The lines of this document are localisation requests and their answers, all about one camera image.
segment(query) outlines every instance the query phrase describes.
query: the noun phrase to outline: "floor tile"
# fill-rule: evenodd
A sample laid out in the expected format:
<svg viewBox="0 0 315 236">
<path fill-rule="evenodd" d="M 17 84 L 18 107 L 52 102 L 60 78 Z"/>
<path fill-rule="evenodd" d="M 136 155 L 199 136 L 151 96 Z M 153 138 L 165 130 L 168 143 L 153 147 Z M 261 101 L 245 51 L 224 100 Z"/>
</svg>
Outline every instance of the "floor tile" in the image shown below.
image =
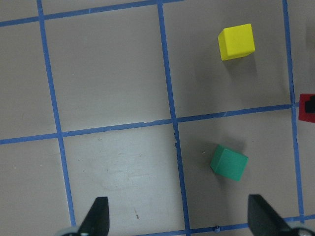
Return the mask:
<svg viewBox="0 0 315 236">
<path fill-rule="evenodd" d="M 290 103 L 281 1 L 186 0 L 164 17 L 178 117 Z M 219 33 L 247 23 L 256 51 L 221 61 Z"/>
<path fill-rule="evenodd" d="M 172 125 L 67 137 L 75 216 L 108 196 L 110 235 L 183 230 Z"/>
<path fill-rule="evenodd" d="M 55 133 L 39 23 L 0 34 L 0 139 Z"/>
<path fill-rule="evenodd" d="M 52 236 L 68 227 L 58 141 L 1 145 L 0 153 L 1 233 Z"/>
<path fill-rule="evenodd" d="M 315 196 L 315 146 L 313 144 L 315 124 L 298 121 L 298 144 L 301 162 L 301 175 L 303 185 L 304 213 L 311 215 L 315 212 L 314 196 Z"/>
<path fill-rule="evenodd" d="M 288 0 L 295 97 L 315 93 L 315 2 Z"/>
<path fill-rule="evenodd" d="M 46 26 L 63 130 L 170 118 L 156 6 Z"/>
<path fill-rule="evenodd" d="M 141 0 L 43 0 L 43 8 L 45 14 L 82 10 L 94 7 L 117 5 L 122 3 L 137 2 Z"/>
<path fill-rule="evenodd" d="M 0 22 L 38 16 L 36 1 L 0 1 Z"/>
<path fill-rule="evenodd" d="M 298 216 L 290 110 L 180 123 L 179 131 L 192 228 L 246 223 L 249 194 Z M 249 157 L 239 182 L 210 168 L 217 144 Z"/>
</svg>

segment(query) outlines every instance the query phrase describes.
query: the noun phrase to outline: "red block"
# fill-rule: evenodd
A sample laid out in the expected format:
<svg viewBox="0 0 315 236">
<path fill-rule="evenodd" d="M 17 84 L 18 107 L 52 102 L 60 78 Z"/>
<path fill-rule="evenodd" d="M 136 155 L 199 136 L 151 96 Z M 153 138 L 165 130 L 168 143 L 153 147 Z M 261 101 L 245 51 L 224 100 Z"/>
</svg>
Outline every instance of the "red block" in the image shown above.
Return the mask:
<svg viewBox="0 0 315 236">
<path fill-rule="evenodd" d="M 315 94 L 300 94 L 299 120 L 315 123 L 315 113 L 305 112 L 305 102 L 310 101 Z"/>
</svg>

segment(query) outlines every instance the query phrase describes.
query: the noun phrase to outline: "blue tape line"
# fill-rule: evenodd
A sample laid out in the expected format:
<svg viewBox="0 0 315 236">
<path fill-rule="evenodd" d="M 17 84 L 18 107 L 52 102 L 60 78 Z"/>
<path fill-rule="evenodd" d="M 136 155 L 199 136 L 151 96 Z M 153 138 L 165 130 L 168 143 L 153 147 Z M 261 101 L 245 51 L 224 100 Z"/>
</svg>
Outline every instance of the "blue tape line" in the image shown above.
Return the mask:
<svg viewBox="0 0 315 236">
<path fill-rule="evenodd" d="M 58 134 L 58 141 L 59 141 L 59 148 L 60 148 L 61 161 L 62 161 L 62 167 L 63 167 L 63 177 L 64 177 L 68 207 L 69 207 L 70 221 L 71 221 L 71 225 L 75 226 L 76 223 L 75 223 L 75 216 L 74 216 L 74 209 L 73 209 L 73 202 L 72 202 L 72 194 L 70 190 L 70 181 L 69 181 L 68 169 L 67 169 L 67 164 L 66 164 L 66 156 L 65 156 L 65 151 L 64 151 L 62 130 L 61 130 L 61 124 L 60 124 L 58 107 L 57 107 L 57 99 L 56 99 L 56 94 L 55 94 L 53 74 L 51 72 L 49 51 L 48 51 L 47 38 L 46 38 L 44 13 L 43 13 L 41 0 L 37 0 L 37 10 L 38 10 L 38 17 L 39 17 L 40 35 L 41 35 L 42 47 L 43 47 L 44 58 L 45 58 L 45 66 L 46 66 L 46 72 L 47 72 L 47 78 L 48 78 L 49 92 L 50 92 L 50 97 L 51 97 L 51 102 L 52 102 L 52 107 L 53 107 L 53 112 L 54 112 L 56 130 Z"/>
<path fill-rule="evenodd" d="M 307 215 L 307 216 L 304 216 L 304 219 L 305 219 L 305 220 L 314 220 L 314 219 L 315 219 L 315 215 Z"/>
<path fill-rule="evenodd" d="M 248 224 L 237 224 L 237 225 L 225 225 L 220 227 L 220 231 L 228 231 L 228 230 L 236 230 L 236 229 L 245 229 L 248 228 Z M 207 227 L 207 228 L 199 228 L 199 229 L 192 229 L 192 234 L 198 234 L 198 233 L 207 233 L 207 232 L 213 232 L 215 230 L 215 227 Z"/>
<path fill-rule="evenodd" d="M 186 232 L 185 230 L 178 230 L 178 231 L 153 233 L 153 234 L 146 234 L 146 235 L 136 235 L 136 236 L 176 236 L 176 235 L 184 235 L 185 232 Z"/>
<path fill-rule="evenodd" d="M 152 121 L 148 123 L 140 122 L 140 123 L 131 123 L 131 124 L 119 124 L 119 125 L 105 126 L 105 127 L 99 127 L 99 128 L 67 131 L 67 132 L 63 132 L 63 136 L 69 137 L 69 136 L 75 136 L 75 135 L 102 133 L 102 132 L 113 131 L 113 130 L 135 129 L 135 128 L 171 124 L 171 123 L 172 123 L 172 120 L 163 119 L 163 120 L 156 120 L 156 121 Z"/>
<path fill-rule="evenodd" d="M 181 144 L 180 144 L 180 138 L 179 138 L 178 123 L 177 123 L 176 113 L 175 113 L 171 72 L 170 72 L 170 68 L 169 68 L 167 39 L 166 39 L 166 30 L 165 30 L 164 12 L 163 12 L 163 2 L 161 0 L 157 1 L 157 11 L 158 11 L 160 34 L 161 34 L 162 50 L 163 50 L 163 60 L 164 60 L 164 69 L 165 69 L 165 76 L 166 76 L 168 102 L 169 102 L 169 108 L 170 108 L 171 118 L 172 118 L 172 122 L 173 122 L 174 136 L 175 136 L 175 140 L 176 140 L 175 147 L 176 147 L 176 152 L 177 152 L 177 166 L 178 166 L 178 173 L 179 173 L 179 180 L 180 180 L 180 187 L 181 187 L 181 194 L 182 194 L 182 201 L 183 201 L 185 230 L 186 230 L 186 235 L 190 236 L 189 213 L 188 213 L 188 205 L 187 205 L 187 197 L 186 197 L 183 160 L 182 160 L 182 153 L 181 153 Z"/>
<path fill-rule="evenodd" d="M 292 135 L 293 135 L 293 149 L 294 149 L 294 161 L 295 161 L 295 175 L 297 185 L 297 195 L 299 204 L 299 214 L 304 217 L 304 206 L 303 206 L 303 190 L 302 190 L 302 179 L 301 179 L 301 167 L 300 167 L 300 156 L 299 156 L 299 144 L 297 142 L 297 115 L 295 108 L 295 93 L 294 93 L 294 82 L 293 82 L 293 63 L 291 56 L 291 38 L 290 38 L 290 24 L 289 14 L 287 10 L 286 0 L 283 3 L 283 18 L 284 18 L 284 30 L 285 30 L 285 43 L 286 43 L 286 57 L 287 67 L 289 74 L 289 88 L 290 88 L 290 99 L 292 104 Z"/>
<path fill-rule="evenodd" d="M 212 113 L 212 114 L 198 115 L 198 116 L 191 116 L 191 117 L 181 117 L 181 118 L 177 118 L 177 121 L 188 122 L 188 121 L 196 121 L 196 120 L 203 120 L 203 119 L 239 116 L 239 115 L 259 113 L 259 112 L 286 110 L 290 108 L 291 108 L 290 104 L 267 106 L 267 107 L 256 107 L 256 108 L 248 108 L 248 109 L 242 109 L 242 110 L 236 110 L 236 111 L 219 112 L 219 113 Z"/>
<path fill-rule="evenodd" d="M 28 18 L 23 18 L 23 19 L 17 19 L 17 20 L 11 20 L 11 21 L 2 21 L 2 22 L 0 22 L 0 27 L 14 26 L 14 25 L 20 25 L 20 24 L 36 22 L 36 21 L 38 21 L 38 16 L 28 17 Z"/>
<path fill-rule="evenodd" d="M 165 0 L 165 2 L 177 2 L 177 1 L 183 1 L 183 0 Z M 155 5 L 156 3 L 157 3 L 157 0 L 146 0 L 146 1 L 137 1 L 137 2 L 117 4 L 117 5 L 110 5 L 110 6 L 94 7 L 94 8 L 83 9 L 83 10 L 68 11 L 68 12 L 45 15 L 45 20 L 93 14 L 93 13 L 106 12 L 106 11 L 122 10 L 122 9 L 128 9 L 128 8 L 133 8 L 133 7 L 150 6 L 150 5 Z"/>
<path fill-rule="evenodd" d="M 300 221 L 300 216 L 294 216 L 294 217 L 287 217 L 284 218 L 286 222 L 294 222 L 294 221 Z M 236 225 L 225 225 L 221 226 L 221 231 L 228 231 L 228 230 L 237 230 L 237 229 L 245 229 L 248 228 L 248 224 L 236 224 Z M 207 233 L 207 232 L 214 232 L 215 227 L 207 227 L 207 228 L 199 228 L 199 229 L 191 229 L 192 234 L 199 234 L 199 233 Z"/>
<path fill-rule="evenodd" d="M 212 114 L 198 115 L 198 116 L 191 116 L 191 117 L 181 117 L 181 118 L 177 118 L 177 122 L 178 123 L 189 122 L 189 121 L 238 116 L 238 115 L 252 114 L 252 113 L 259 113 L 259 112 L 286 110 L 286 109 L 291 109 L 291 105 L 285 104 L 285 105 L 268 106 L 268 107 L 257 107 L 257 108 L 242 109 L 242 110 L 237 110 L 237 111 L 219 112 L 219 113 L 212 113 Z M 155 120 L 155 121 L 147 122 L 147 123 L 139 122 L 139 123 L 120 124 L 120 125 L 105 126 L 105 127 L 91 128 L 91 129 L 66 131 L 66 132 L 62 132 L 62 136 L 69 137 L 69 136 L 76 136 L 76 135 L 102 133 L 102 132 L 114 131 L 114 130 L 135 129 L 135 128 L 164 125 L 164 124 L 172 124 L 172 120 L 161 119 L 161 120 Z M 3 140 L 0 140 L 0 145 L 10 144 L 10 143 L 21 143 L 21 142 L 35 141 L 35 140 L 43 140 L 43 139 L 53 139 L 57 137 L 58 137 L 58 134 L 55 133 L 55 134 L 43 134 L 43 135 L 27 136 L 27 137 L 12 138 L 12 139 L 3 139 Z"/>
<path fill-rule="evenodd" d="M 300 216 L 293 216 L 293 217 L 286 217 L 284 218 L 286 222 L 295 222 L 295 221 L 301 221 Z"/>
<path fill-rule="evenodd" d="M 58 134 L 42 134 L 42 135 L 34 135 L 20 138 L 12 138 L 12 139 L 2 139 L 0 140 L 0 145 L 3 144 L 14 144 L 14 143 L 22 143 L 28 141 L 36 141 L 36 140 L 44 140 L 44 139 L 55 139 L 58 137 Z"/>
</svg>

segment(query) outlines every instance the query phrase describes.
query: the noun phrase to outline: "block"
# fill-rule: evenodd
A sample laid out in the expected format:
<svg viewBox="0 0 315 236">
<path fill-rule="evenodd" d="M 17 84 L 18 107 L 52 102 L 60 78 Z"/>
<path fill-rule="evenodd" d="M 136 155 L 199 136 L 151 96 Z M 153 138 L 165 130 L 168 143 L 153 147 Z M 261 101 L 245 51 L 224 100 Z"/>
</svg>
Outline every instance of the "block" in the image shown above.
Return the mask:
<svg viewBox="0 0 315 236">
<path fill-rule="evenodd" d="M 232 149 L 218 145 L 211 161 L 216 174 L 239 181 L 248 162 L 248 157 Z"/>
<path fill-rule="evenodd" d="M 315 94 L 300 94 L 299 120 L 315 123 Z"/>
<path fill-rule="evenodd" d="M 242 58 L 255 51 L 251 24 L 224 28 L 218 41 L 222 60 Z"/>
</svg>

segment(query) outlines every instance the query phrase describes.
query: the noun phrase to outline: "yellow cube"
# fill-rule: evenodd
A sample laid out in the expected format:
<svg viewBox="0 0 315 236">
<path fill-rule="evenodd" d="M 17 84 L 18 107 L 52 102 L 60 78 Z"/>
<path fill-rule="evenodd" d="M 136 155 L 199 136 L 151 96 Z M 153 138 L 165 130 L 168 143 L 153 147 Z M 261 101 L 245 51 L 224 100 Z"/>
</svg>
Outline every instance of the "yellow cube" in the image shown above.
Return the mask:
<svg viewBox="0 0 315 236">
<path fill-rule="evenodd" d="M 222 60 L 245 57 L 255 51 L 251 24 L 225 28 L 218 40 Z"/>
</svg>

